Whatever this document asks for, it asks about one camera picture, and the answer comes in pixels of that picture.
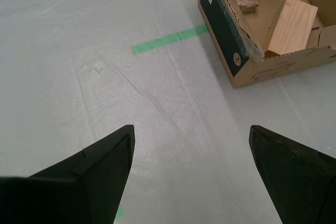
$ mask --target rock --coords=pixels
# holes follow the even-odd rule
[[[236,2],[243,14],[255,12],[259,5],[259,0],[236,0]]]

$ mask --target black label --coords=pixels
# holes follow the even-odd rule
[[[225,57],[229,69],[235,76],[243,65],[249,60],[245,45],[239,35],[229,10],[222,0],[201,0],[202,9],[210,23],[219,47]]]

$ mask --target plastic sheet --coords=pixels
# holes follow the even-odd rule
[[[233,89],[197,0],[0,0],[0,174],[28,176],[134,124],[116,223],[281,223],[248,145],[260,124],[335,157],[335,64]]]

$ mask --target open cardboard box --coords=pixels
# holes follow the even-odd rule
[[[263,50],[262,45],[284,1],[260,0],[255,13],[243,15],[235,0],[198,0],[234,87],[336,61],[336,0],[300,0],[319,8],[305,50],[270,58],[262,57],[262,51],[259,54],[255,50]]]

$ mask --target wooden block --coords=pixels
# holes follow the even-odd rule
[[[304,50],[318,8],[299,0],[285,0],[265,41],[265,56]]]

